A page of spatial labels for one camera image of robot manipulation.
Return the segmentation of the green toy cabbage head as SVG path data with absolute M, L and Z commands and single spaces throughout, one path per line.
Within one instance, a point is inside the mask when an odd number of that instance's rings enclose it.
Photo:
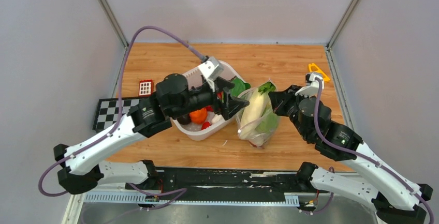
M 271 109 L 265 109 L 262 116 L 256 120 L 255 132 L 257 135 L 270 135 L 274 133 L 279 125 L 279 116 Z

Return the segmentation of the long white toy radish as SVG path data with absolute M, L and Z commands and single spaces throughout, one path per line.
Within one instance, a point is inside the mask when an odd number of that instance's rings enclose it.
M 239 128 L 239 138 L 247 140 L 256 128 L 256 120 L 262 116 L 267 104 L 268 94 L 260 94 L 258 89 L 254 90 L 249 102 L 250 105 L 244 108 Z

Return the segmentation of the white plastic basket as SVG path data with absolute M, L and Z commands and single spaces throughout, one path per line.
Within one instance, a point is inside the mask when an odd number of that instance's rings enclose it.
M 246 81 L 234 70 L 234 68 L 231 65 L 229 65 L 225 61 L 220 61 L 220 63 L 223 65 L 223 68 L 224 68 L 223 72 L 220 75 L 222 78 L 229 80 L 229 81 L 234 79 L 234 78 L 239 78 L 243 82 L 246 83 Z M 183 75 L 186 77 L 189 87 L 192 87 L 192 86 L 197 87 L 197 86 L 200 86 L 202 84 L 201 72 L 197 68 L 193 68 L 193 69 L 183 73 Z M 214 117 L 215 117 L 215 114 L 213 112 L 208 113 L 208 117 L 207 117 L 206 121 L 209 122 L 211 125 L 209 127 L 207 127 L 206 129 L 202 129 L 201 124 L 190 123 L 188 125 L 182 125 L 177 120 L 172 119 L 172 121 L 173 121 L 173 125 L 179 131 L 181 131 L 182 133 L 187 135 L 190 139 L 195 140 L 195 141 L 201 141 L 201 140 L 205 140 L 209 136 L 215 134 L 217 131 L 224 128 L 226 125 L 235 121 L 235 117 L 232 117 L 231 119 L 229 119 L 227 121 L 225 121 L 223 118 L 221 118 L 220 120 L 218 120 L 217 122 L 212 124 L 211 120 Z

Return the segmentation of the clear pink zip bag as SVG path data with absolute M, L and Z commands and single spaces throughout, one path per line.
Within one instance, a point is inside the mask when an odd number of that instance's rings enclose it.
M 263 148 L 279 126 L 280 117 L 273 113 L 268 96 L 276 86 L 271 80 L 246 89 L 238 95 L 249 105 L 236 115 L 238 138 L 249 142 L 252 147 Z

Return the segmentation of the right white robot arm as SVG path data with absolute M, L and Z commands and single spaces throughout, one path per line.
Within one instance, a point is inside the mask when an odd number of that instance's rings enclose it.
M 350 127 L 333 121 L 331 109 L 321 102 L 322 90 L 318 86 L 313 96 L 305 96 L 303 87 L 293 85 L 270 92 L 269 99 L 273 112 L 288 117 L 304 141 L 313 144 L 323 156 L 356 171 L 363 182 L 304 162 L 295 178 L 298 189 L 336 193 L 368 207 L 385 223 L 434 223 L 434 212 L 428 204 L 432 187 L 406 179 Z

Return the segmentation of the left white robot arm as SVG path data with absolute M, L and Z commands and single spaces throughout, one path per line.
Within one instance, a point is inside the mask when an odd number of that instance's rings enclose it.
M 62 168 L 58 183 L 68 193 L 77 195 L 98 185 L 132 183 L 153 189 L 158 175 L 151 161 L 111 163 L 106 159 L 119 150 L 171 128 L 172 121 L 205 107 L 228 120 L 250 103 L 232 96 L 233 83 L 218 77 L 213 87 L 202 80 L 199 87 L 189 87 L 182 74 L 170 74 L 156 85 L 156 91 L 131 107 L 109 128 L 75 145 L 59 144 L 55 159 Z

